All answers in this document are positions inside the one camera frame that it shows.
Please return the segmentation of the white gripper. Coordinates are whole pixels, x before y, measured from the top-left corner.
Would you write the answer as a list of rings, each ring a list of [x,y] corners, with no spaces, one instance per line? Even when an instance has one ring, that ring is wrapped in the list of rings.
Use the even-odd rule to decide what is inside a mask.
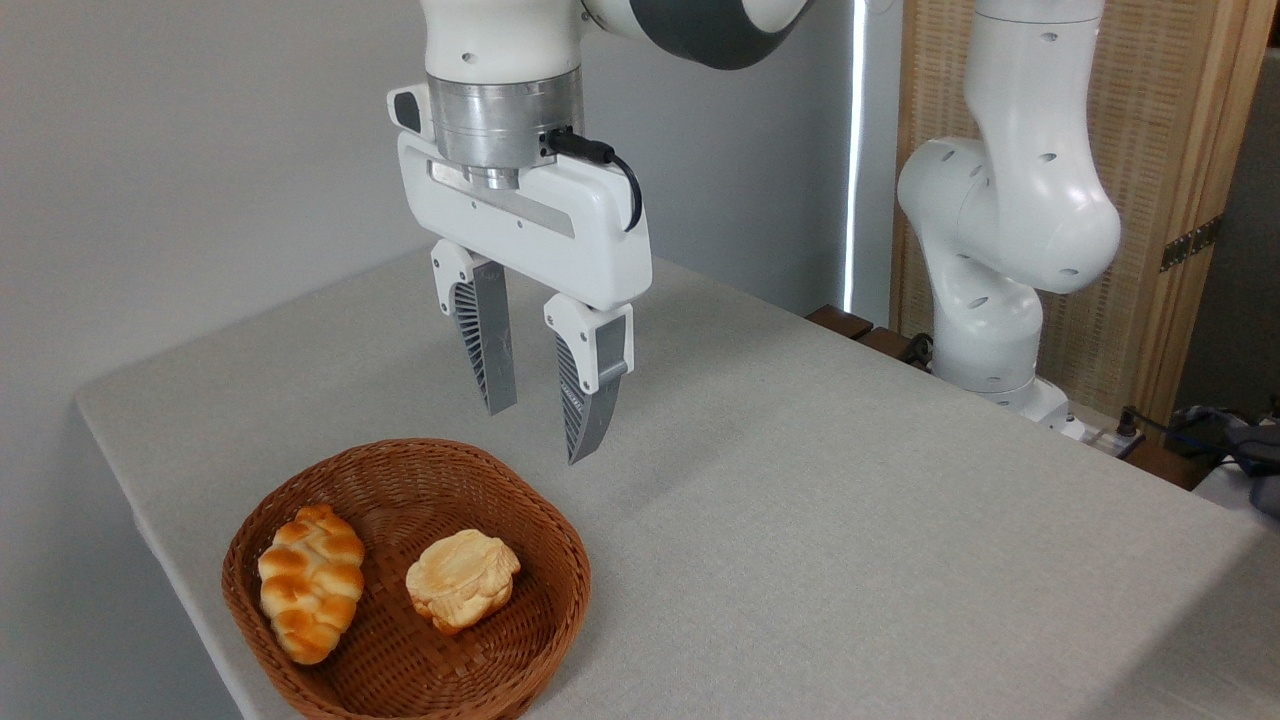
[[[415,219],[444,238],[431,250],[438,302],[454,320],[486,411],[517,402],[508,266],[561,292],[543,314],[556,334],[568,464],[595,452],[620,383],[636,366],[628,302],[653,278],[646,222],[625,229],[628,181],[566,158],[527,169],[516,190],[492,190],[465,179],[420,135],[399,135],[397,150]]]

